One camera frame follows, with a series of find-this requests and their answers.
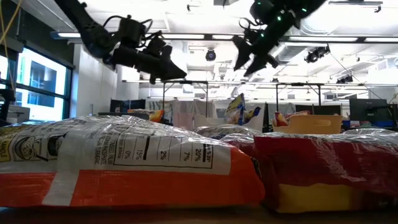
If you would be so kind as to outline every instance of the black robotic arm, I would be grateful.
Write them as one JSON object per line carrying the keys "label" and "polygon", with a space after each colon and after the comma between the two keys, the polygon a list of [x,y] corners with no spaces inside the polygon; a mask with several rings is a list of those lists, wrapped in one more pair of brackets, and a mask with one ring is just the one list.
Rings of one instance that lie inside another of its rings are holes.
{"label": "black robotic arm", "polygon": [[[119,29],[108,32],[104,26],[95,22],[85,10],[85,3],[78,0],[55,0],[60,9],[72,21],[80,33],[81,40],[92,56],[101,58],[104,63],[112,65],[125,65],[136,68],[139,72],[150,73],[150,82],[155,83],[156,78],[170,80],[185,78],[187,75],[179,69],[170,59],[172,47],[160,38],[161,31],[147,34],[148,28],[143,22],[131,19],[131,16],[121,18]],[[142,42],[149,40],[145,47]]]}

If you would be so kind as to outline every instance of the wooden table surface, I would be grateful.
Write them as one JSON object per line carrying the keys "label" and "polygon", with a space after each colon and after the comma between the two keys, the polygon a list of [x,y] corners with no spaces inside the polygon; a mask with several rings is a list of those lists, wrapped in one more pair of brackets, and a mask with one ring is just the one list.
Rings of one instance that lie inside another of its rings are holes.
{"label": "wooden table surface", "polygon": [[296,215],[275,214],[262,207],[171,209],[154,211],[92,209],[0,208],[0,223],[306,223],[362,224],[398,223],[395,211],[321,212]]}

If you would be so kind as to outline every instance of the yellow cable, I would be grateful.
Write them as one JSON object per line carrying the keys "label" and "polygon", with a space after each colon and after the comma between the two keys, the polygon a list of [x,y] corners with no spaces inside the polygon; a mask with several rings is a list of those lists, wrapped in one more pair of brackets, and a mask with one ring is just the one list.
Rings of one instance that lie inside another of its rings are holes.
{"label": "yellow cable", "polygon": [[[2,32],[4,33],[4,19],[3,19],[3,17],[2,17],[2,7],[1,7],[1,4],[0,4],[0,20],[1,20],[1,30],[2,30]],[[7,40],[6,40],[6,39],[4,39],[4,51],[6,52],[6,57],[7,57],[7,62],[8,62],[9,57],[8,57],[8,48],[7,48]],[[8,65],[7,67],[8,67],[8,74],[10,74],[11,89],[14,91],[14,94],[15,94],[15,91],[16,91],[16,90],[15,90],[15,86],[14,86],[14,77],[13,77],[13,75],[12,75],[12,73],[11,73],[10,66]]]}
{"label": "yellow cable", "polygon": [[17,14],[18,14],[18,10],[19,10],[19,8],[20,8],[22,2],[23,2],[23,0],[19,0],[19,3],[18,3],[18,5],[17,5],[17,9],[15,10],[14,14],[12,15],[12,17],[11,17],[11,19],[10,19],[10,22],[9,22],[8,25],[7,25],[6,31],[2,33],[2,36],[1,36],[1,39],[0,39],[0,44],[2,43],[2,41],[4,40],[4,38],[6,38],[6,35],[7,35],[7,33],[8,33],[8,30],[10,29],[12,22],[14,21],[15,17],[16,17]]}

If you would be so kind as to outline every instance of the nutrition facts label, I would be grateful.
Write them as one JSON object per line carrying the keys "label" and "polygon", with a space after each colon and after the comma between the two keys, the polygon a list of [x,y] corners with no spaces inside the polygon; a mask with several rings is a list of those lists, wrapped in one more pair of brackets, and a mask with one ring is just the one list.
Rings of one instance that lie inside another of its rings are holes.
{"label": "nutrition facts label", "polygon": [[113,165],[212,169],[213,146],[186,140],[173,136],[127,137],[122,133],[111,156]]}

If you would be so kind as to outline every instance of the yellow label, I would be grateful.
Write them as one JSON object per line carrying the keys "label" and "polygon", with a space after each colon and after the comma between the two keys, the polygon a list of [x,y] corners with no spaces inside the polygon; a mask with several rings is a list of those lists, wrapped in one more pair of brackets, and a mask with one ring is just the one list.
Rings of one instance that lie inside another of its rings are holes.
{"label": "yellow label", "polygon": [[11,160],[9,146],[14,136],[26,126],[6,127],[0,129],[0,162]]}

